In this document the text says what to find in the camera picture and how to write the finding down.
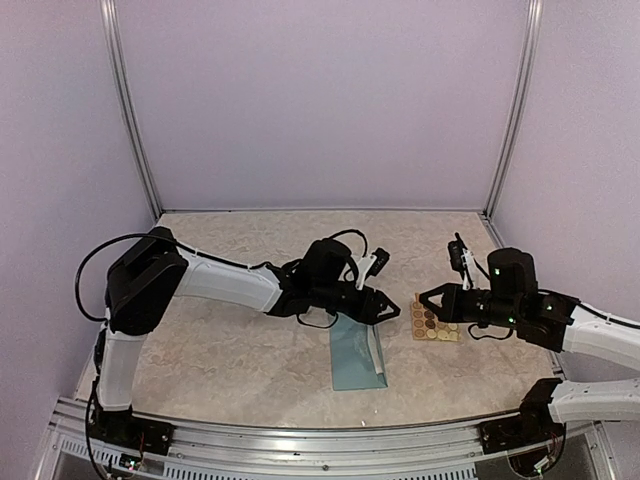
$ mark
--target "white wall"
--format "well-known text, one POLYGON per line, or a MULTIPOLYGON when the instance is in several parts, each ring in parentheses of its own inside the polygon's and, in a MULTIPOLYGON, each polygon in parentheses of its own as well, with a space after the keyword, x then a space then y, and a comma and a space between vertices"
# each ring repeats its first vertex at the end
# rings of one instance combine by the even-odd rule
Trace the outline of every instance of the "white wall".
MULTIPOLYGON (((532 85, 495 222, 542 286, 640 319, 640 3, 545 2, 532 85)), ((640 375, 565 355, 570 378, 640 375)), ((640 425, 610 425, 637 478, 640 425)))
MULTIPOLYGON (((0 477, 26 478, 96 328, 76 311, 82 257, 151 216, 116 101, 98 2, 0 8, 0 477)), ((99 314, 106 267, 87 270, 99 314)))
POLYGON ((169 209, 480 209, 527 1, 120 2, 169 209))

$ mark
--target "table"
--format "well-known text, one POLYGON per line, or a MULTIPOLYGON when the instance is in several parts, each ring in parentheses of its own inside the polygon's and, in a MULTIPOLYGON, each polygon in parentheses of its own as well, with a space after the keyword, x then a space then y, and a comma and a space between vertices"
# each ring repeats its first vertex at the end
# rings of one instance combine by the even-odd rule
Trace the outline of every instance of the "table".
MULTIPOLYGON (((459 281, 447 243, 459 232, 484 263, 495 247, 475 213, 419 211, 258 211, 165 214, 181 241, 247 263, 282 264, 316 239, 358 228, 391 259, 367 284, 403 308, 379 326, 389 388, 334 392, 329 333, 248 308, 174 298, 145 342, 136 371, 139 412, 264 427, 342 428, 408 425, 517 408, 536 380, 552 377, 548 353, 515 336, 507 341, 416 341, 410 303, 459 281)), ((356 236, 343 237, 353 251, 356 236)), ((77 396, 88 398, 92 367, 77 396)))

